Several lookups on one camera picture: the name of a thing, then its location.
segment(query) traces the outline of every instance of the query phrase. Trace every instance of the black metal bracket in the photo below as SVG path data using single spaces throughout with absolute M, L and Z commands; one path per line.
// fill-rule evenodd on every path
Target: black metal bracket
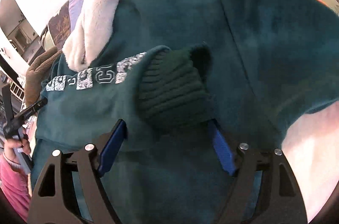
M 307 224 L 297 180 L 282 150 L 263 151 L 240 144 L 237 154 L 242 159 L 237 179 L 214 223 Z M 253 216 L 244 220 L 256 171 L 262 171 L 259 196 Z
M 28 224 L 120 224 L 100 177 L 111 169 L 126 136 L 126 124 L 120 119 L 110 133 L 77 152 L 55 150 L 38 178 Z M 243 143 L 230 158 L 235 160 L 236 179 L 214 224 L 307 224 L 297 180 L 280 149 L 250 149 Z M 92 222 L 81 217 L 72 180 L 74 171 L 79 172 Z M 256 171 L 262 171 L 259 197 L 253 216 L 244 220 Z
M 118 120 L 110 133 L 77 152 L 63 154 L 55 150 L 48 158 L 36 183 L 29 224 L 120 224 L 102 186 L 100 177 L 108 172 L 123 140 L 126 124 Z M 81 217 L 72 172 L 78 172 L 84 198 L 93 222 Z
M 30 107 L 27 107 L 19 114 L 15 115 L 15 117 L 13 117 L 11 121 L 7 120 L 7 124 L 3 128 L 6 139 L 10 139 L 14 135 L 17 135 L 17 130 L 20 129 L 22 125 L 25 124 L 25 122 L 30 118 L 30 116 L 37 113 L 46 104 L 47 104 L 46 98 L 38 100 L 35 104 L 32 104 Z

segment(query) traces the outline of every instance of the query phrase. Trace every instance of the hand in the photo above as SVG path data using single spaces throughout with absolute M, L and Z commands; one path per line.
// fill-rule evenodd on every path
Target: hand
M 29 141 L 22 139 L 21 141 L 15 140 L 15 139 L 8 139 L 4 143 L 4 154 L 8 160 L 11 160 L 12 162 L 15 162 L 19 164 L 19 160 L 17 156 L 15 155 L 15 152 L 13 148 L 20 148 L 22 147 L 23 152 L 29 155 L 31 153 L 31 147 L 29 146 Z

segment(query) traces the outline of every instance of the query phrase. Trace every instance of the fuzzy white fleece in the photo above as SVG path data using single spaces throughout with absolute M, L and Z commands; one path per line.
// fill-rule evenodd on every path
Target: fuzzy white fleece
M 68 67 L 80 72 L 89 67 L 107 44 L 119 0 L 84 0 L 74 31 L 62 51 Z

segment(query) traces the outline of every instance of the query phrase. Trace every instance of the pink fabric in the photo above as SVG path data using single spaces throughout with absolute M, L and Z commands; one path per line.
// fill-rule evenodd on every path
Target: pink fabric
M 0 155 L 0 179 L 2 191 L 16 212 L 27 221 L 31 197 L 28 194 L 28 177 L 12 170 L 5 158 Z

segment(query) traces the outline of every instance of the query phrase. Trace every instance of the person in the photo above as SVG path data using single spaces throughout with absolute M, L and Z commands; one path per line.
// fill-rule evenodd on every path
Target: person
M 0 156 L 0 180 L 1 189 L 11 206 L 27 221 L 29 203 L 31 197 L 28 192 L 28 176 L 22 171 L 14 148 L 20 148 L 25 154 L 31 153 L 29 141 L 8 139 L 4 143 L 4 151 Z

